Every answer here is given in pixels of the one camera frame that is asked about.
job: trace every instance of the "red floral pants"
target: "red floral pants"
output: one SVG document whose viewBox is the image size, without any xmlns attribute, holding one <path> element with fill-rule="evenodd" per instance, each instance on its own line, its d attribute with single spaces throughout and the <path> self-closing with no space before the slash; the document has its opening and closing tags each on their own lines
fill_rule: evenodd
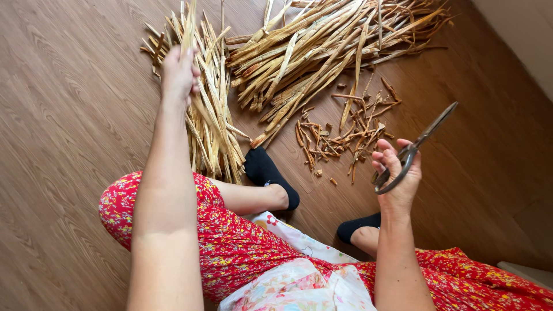
<svg viewBox="0 0 553 311">
<path fill-rule="evenodd" d="M 128 250 L 134 201 L 142 172 L 109 186 L 99 213 L 106 230 Z M 333 264 L 305 256 L 272 232 L 225 209 L 221 193 L 194 173 L 198 201 L 198 246 L 204 295 L 220 302 L 258 275 L 295 258 L 309 259 L 324 275 L 354 265 L 374 299 L 375 262 Z M 438 310 L 553 310 L 553 292 L 484 263 L 460 249 L 417 251 Z"/>
</svg>

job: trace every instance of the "left arm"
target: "left arm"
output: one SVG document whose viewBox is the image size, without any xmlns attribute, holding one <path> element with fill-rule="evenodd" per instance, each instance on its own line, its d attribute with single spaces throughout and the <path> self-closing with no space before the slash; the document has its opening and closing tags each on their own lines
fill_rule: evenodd
<svg viewBox="0 0 553 311">
<path fill-rule="evenodd" d="M 134 208 L 128 310 L 204 308 L 185 124 L 199 71 L 193 52 L 179 51 L 173 47 L 163 63 L 161 104 Z"/>
</svg>

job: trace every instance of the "scissors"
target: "scissors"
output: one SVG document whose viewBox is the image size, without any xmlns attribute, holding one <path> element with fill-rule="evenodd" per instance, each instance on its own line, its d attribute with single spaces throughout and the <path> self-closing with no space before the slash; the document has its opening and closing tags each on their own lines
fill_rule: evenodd
<svg viewBox="0 0 553 311">
<path fill-rule="evenodd" d="M 431 125 L 429 125 L 424 132 L 415 140 L 414 143 L 408 144 L 405 146 L 402 150 L 398 153 L 398 158 L 401 161 L 402 170 L 399 175 L 394 178 L 386 187 L 382 188 L 382 186 L 388 181 L 390 178 L 390 170 L 387 168 L 382 174 L 378 174 L 378 172 L 374 172 L 373 178 L 371 180 L 371 183 L 375 185 L 374 192 L 376 194 L 385 194 L 386 192 L 392 190 L 397 186 L 401 180 L 407 175 L 407 172 L 409 171 L 409 168 L 411 167 L 411 164 L 413 163 L 413 158 L 415 157 L 415 154 L 420 148 L 420 145 L 428 139 L 432 133 L 440 126 L 442 123 L 447 119 L 447 117 L 453 112 L 455 107 L 457 107 L 459 103 L 454 102 L 452 103 L 448 108 L 446 108 L 442 114 L 432 122 Z"/>
</svg>

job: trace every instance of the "laminate floor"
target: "laminate floor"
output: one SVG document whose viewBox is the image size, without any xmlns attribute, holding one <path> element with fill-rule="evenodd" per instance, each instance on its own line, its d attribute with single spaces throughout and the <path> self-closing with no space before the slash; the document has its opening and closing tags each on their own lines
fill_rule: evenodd
<svg viewBox="0 0 553 311">
<path fill-rule="evenodd" d="M 447 105 L 461 103 L 422 148 L 416 245 L 553 270 L 553 105 L 470 1 L 451 5 L 461 15 L 433 39 L 449 49 L 378 66 L 370 89 L 384 89 L 385 76 L 404 100 L 384 118 L 397 137 L 414 139 Z M 218 28 L 219 1 L 199 6 Z M 97 202 L 107 185 L 145 163 L 159 85 L 138 51 L 142 21 L 159 27 L 178 8 L 171 0 L 0 3 L 0 309 L 124 308 L 129 254 L 103 229 Z M 263 11 L 261 1 L 227 1 L 231 35 L 259 29 Z M 341 75 L 312 101 L 313 121 L 338 124 L 342 103 L 328 95 L 351 78 Z M 257 136 L 259 115 L 240 111 L 235 99 L 235 125 Z M 317 179 L 300 151 L 291 125 L 268 148 L 301 196 L 284 217 L 362 258 L 335 230 L 379 209 L 368 162 L 351 185 L 348 153 L 321 163 Z"/>
</svg>

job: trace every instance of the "woman's left hand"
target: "woman's left hand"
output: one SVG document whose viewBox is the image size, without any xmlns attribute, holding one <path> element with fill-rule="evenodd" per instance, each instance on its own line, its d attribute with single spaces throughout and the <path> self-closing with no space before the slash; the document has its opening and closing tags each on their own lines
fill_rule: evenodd
<svg viewBox="0 0 553 311">
<path fill-rule="evenodd" d="M 180 55 L 180 45 L 175 45 L 163 60 L 163 72 L 161 75 L 161 100 L 165 103 L 182 104 L 186 107 L 190 104 L 190 92 L 197 93 L 197 77 L 200 69 L 194 66 L 195 49 L 187 49 L 184 55 Z"/>
</svg>

